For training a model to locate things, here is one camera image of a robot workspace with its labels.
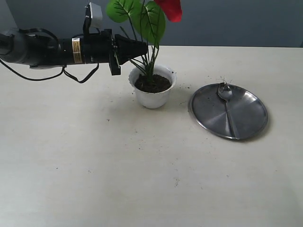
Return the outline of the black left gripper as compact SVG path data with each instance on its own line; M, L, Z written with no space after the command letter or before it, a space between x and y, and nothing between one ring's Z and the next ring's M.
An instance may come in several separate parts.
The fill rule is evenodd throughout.
M115 40L118 43L118 57L111 29L62 39L58 60L61 65L107 63L111 74L117 76L121 74L120 65L145 55L148 51L148 45L145 42L120 34L115 34Z

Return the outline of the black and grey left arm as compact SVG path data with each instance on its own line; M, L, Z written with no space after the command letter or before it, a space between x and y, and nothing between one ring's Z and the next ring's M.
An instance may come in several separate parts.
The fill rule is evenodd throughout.
M110 29L64 39L40 28L12 28L0 35L0 61L32 69L107 63L112 75L120 75L121 65L147 51L147 43L113 35Z

